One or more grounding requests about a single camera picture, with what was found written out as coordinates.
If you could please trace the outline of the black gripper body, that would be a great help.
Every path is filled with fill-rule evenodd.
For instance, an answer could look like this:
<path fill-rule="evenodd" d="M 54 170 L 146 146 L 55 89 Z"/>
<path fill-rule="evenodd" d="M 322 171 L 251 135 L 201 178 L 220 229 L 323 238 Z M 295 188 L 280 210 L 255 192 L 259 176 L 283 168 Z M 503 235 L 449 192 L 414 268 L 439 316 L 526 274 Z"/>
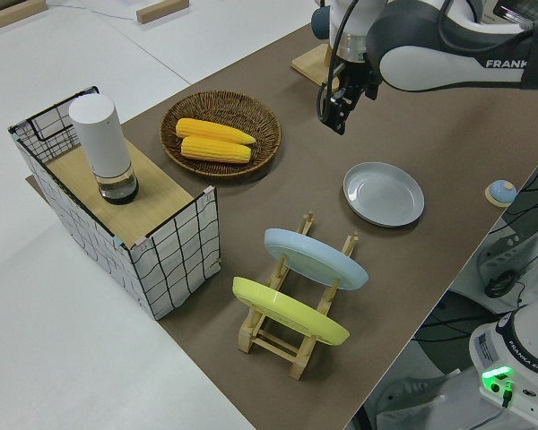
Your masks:
<path fill-rule="evenodd" d="M 338 63 L 343 66 L 338 76 L 342 89 L 355 89 L 364 92 L 369 83 L 376 82 L 380 85 L 380 77 L 364 54 L 362 59 L 356 62 L 338 57 Z"/>

